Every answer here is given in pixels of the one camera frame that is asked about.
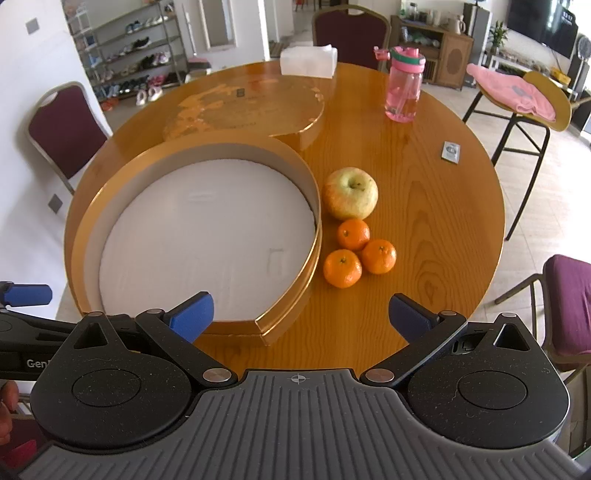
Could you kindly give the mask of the person left hand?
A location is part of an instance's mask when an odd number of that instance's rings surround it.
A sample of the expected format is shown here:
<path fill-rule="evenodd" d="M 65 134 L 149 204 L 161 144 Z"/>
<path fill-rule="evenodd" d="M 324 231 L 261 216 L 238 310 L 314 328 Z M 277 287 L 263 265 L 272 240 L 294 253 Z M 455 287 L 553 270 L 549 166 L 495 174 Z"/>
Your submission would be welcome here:
<path fill-rule="evenodd" d="M 0 403 L 0 445 L 10 442 L 13 430 L 12 414 L 16 411 L 19 402 L 18 385 L 13 380 L 7 380 L 1 386 Z"/>

